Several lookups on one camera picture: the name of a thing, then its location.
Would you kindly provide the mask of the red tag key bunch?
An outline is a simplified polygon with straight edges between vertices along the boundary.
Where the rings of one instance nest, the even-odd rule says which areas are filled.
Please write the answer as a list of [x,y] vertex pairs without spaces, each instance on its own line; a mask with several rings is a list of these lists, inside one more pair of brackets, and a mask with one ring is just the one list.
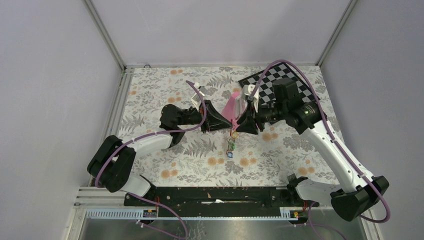
[[232,135],[233,132],[235,132],[235,131],[231,129],[230,130],[229,137],[227,139],[227,150],[234,150],[234,149],[231,149],[230,148],[230,144],[235,144],[235,142],[236,142],[236,139],[234,139],[234,138],[231,137],[231,135]]

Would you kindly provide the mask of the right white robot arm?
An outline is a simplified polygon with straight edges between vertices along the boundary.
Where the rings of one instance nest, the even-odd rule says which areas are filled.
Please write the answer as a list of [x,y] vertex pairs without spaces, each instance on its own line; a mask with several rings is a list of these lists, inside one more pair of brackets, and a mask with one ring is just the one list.
[[315,201],[331,206],[339,217],[351,222],[380,201],[389,187],[388,180],[374,176],[355,158],[337,137],[317,101],[304,101],[302,87],[295,80],[274,80],[268,91],[275,100],[267,105],[257,104],[257,94],[249,99],[254,88],[253,84],[243,88],[247,105],[238,117],[237,132],[258,135],[266,123],[284,120],[319,152],[338,180],[336,185],[307,177],[290,180],[286,198],[291,205]]

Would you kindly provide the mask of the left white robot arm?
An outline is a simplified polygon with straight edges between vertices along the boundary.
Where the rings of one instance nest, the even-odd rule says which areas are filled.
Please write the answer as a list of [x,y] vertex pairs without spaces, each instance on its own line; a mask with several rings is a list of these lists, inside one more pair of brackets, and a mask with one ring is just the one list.
[[161,110],[157,132],[136,137],[124,143],[115,135],[108,136],[87,166],[87,172],[95,178],[98,188],[109,192],[123,191],[136,195],[144,206],[152,204],[155,192],[153,184],[145,177],[132,173],[136,158],[152,152],[169,149],[179,144],[186,130],[181,125],[192,125],[203,133],[230,129],[233,125],[222,116],[210,100],[198,108],[181,109],[173,104]]

